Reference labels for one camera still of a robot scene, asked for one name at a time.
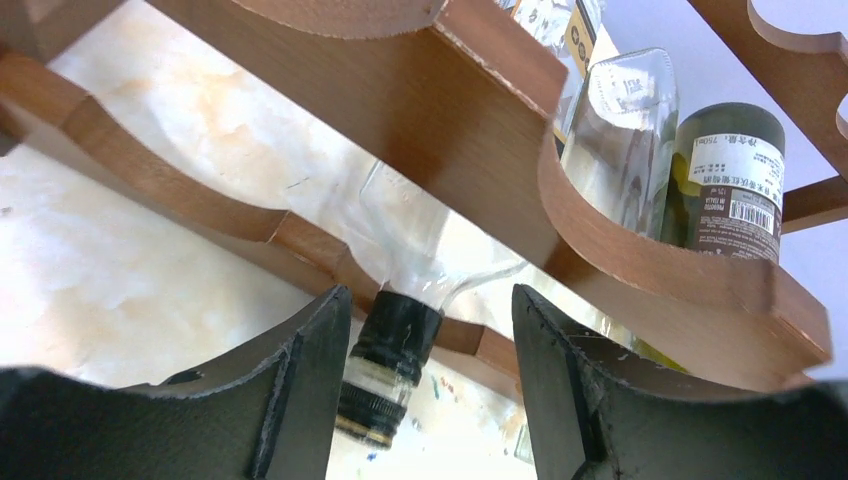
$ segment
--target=clear glass bottle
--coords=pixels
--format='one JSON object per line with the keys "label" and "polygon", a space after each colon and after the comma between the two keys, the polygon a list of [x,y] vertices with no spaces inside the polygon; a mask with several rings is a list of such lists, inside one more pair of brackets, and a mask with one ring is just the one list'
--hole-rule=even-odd
{"label": "clear glass bottle", "polygon": [[336,428],[390,448],[445,308],[527,262],[382,162],[360,203],[389,268],[345,365]]}
{"label": "clear glass bottle", "polygon": [[[610,220],[659,239],[678,117],[677,83],[658,48],[593,65],[565,132],[561,164],[569,180]],[[596,310],[595,328],[621,338],[624,327]],[[638,338],[630,348],[680,368]]]}

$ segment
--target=wooden shelf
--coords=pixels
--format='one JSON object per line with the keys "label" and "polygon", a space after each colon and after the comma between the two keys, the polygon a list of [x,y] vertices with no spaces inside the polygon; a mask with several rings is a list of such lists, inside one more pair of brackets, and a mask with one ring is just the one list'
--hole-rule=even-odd
{"label": "wooden shelf", "polygon": [[588,208],[546,150],[567,72],[491,0],[151,3],[690,372],[772,390],[830,359],[825,309],[779,267]]}
{"label": "wooden shelf", "polygon": [[[756,34],[747,11],[741,14],[742,2],[690,1],[844,173],[848,142],[841,124],[820,115],[824,107],[835,110],[838,89],[848,85],[848,68],[834,63],[839,55],[787,54]],[[638,237],[577,194],[550,148],[567,71],[492,0],[149,3],[690,372],[767,391],[830,359],[824,307],[778,266]],[[36,67],[4,56],[7,131],[42,132],[29,141],[307,291],[345,283],[367,311],[377,285],[338,239],[293,212],[246,205],[185,177],[85,92]],[[810,98],[790,105],[797,86],[787,78],[813,85],[822,71],[829,83],[818,90],[826,91],[811,88]],[[30,80],[36,74],[39,82]],[[55,105],[33,102],[35,94],[53,95]],[[811,102],[815,108],[802,108]],[[61,135],[33,130],[35,120]],[[831,198],[841,201],[844,182],[830,186]],[[844,205],[820,202],[818,195],[799,190],[800,213],[789,225],[844,218]],[[496,338],[481,327],[471,333],[467,325],[447,325],[454,324],[446,324],[439,342],[478,359],[485,357],[481,345]],[[457,338],[471,341],[457,346]],[[495,343],[505,356],[477,364],[494,364],[515,378],[510,342],[500,337]]]}

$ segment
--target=wine bottle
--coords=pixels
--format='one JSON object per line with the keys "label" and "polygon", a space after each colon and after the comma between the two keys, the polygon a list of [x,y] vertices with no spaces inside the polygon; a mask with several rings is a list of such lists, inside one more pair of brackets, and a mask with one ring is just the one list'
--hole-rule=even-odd
{"label": "wine bottle", "polygon": [[680,124],[661,239],[713,255],[777,262],[785,136],[766,110],[722,103]]}

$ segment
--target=bottle neck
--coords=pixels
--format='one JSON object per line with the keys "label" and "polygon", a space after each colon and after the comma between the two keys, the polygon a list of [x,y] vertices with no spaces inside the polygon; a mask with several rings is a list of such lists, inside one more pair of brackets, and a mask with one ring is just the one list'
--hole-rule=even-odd
{"label": "bottle neck", "polygon": [[381,290],[350,356],[395,371],[417,386],[441,325],[442,315],[433,308]]}

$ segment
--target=wine rack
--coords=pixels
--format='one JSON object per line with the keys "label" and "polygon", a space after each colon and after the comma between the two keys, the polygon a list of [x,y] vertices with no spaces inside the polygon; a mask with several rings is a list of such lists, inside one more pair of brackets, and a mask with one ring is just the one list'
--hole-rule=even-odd
{"label": "wine rack", "polygon": [[[247,205],[192,180],[42,66],[55,54],[43,52],[61,47],[39,46],[67,45],[118,3],[3,3],[28,12],[20,18],[29,23],[0,20],[0,130],[306,291],[346,284],[367,312],[378,285],[342,241],[296,212]],[[148,3],[692,374],[772,391],[831,359],[825,308],[778,265],[639,237],[582,199],[552,151],[551,119],[568,72],[491,0]],[[749,18],[745,2],[691,3],[848,174],[845,122],[821,114],[835,112],[848,92],[840,54],[785,51],[789,37]],[[39,28],[36,20],[69,8],[78,13],[64,16],[62,39]],[[825,88],[813,88],[816,68],[830,75]],[[809,93],[803,102],[791,94],[800,88]],[[785,203],[786,231],[838,220],[848,215],[848,186],[826,180],[787,193]],[[436,343],[435,358],[518,395],[514,346],[505,337],[449,319]]]}

